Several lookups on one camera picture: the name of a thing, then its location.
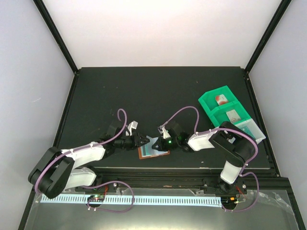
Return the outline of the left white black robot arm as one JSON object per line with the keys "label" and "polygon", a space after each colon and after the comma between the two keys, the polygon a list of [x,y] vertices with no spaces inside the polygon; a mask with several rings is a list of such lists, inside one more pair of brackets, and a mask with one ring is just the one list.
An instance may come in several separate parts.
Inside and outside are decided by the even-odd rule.
{"label": "left white black robot arm", "polygon": [[111,156],[116,149],[134,150],[150,142],[137,131],[138,123],[114,121],[97,141],[74,149],[49,148],[28,176],[35,192],[53,199],[64,190],[84,187],[98,191],[103,179],[88,163]]}

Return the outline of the brown leather card holder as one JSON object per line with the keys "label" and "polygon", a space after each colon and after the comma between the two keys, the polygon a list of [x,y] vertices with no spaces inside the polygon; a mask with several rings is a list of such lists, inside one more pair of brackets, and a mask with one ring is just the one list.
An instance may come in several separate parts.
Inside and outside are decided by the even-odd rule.
{"label": "brown leather card holder", "polygon": [[[151,140],[150,142],[147,144],[147,145],[151,145],[153,144],[153,138],[150,137]],[[170,154],[170,151],[156,151],[156,150],[153,150],[153,154],[152,156],[146,156],[146,157],[143,157],[141,155],[141,147],[138,148],[138,155],[139,155],[139,159],[140,160],[144,160],[144,159],[148,159],[148,158],[154,158],[154,157],[160,157],[160,156],[165,156],[165,155],[169,155]]]}

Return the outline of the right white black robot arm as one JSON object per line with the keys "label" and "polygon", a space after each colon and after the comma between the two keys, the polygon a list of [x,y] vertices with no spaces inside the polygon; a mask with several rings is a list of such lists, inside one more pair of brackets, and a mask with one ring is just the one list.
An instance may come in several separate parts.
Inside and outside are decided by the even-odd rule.
{"label": "right white black robot arm", "polygon": [[214,149],[225,156],[225,164],[219,178],[214,183],[207,182],[221,194],[231,193],[236,180],[242,171],[258,154],[256,140],[228,121],[204,132],[188,133],[176,122],[170,122],[160,128],[162,135],[152,144],[156,151],[182,150],[197,152],[204,149]]}

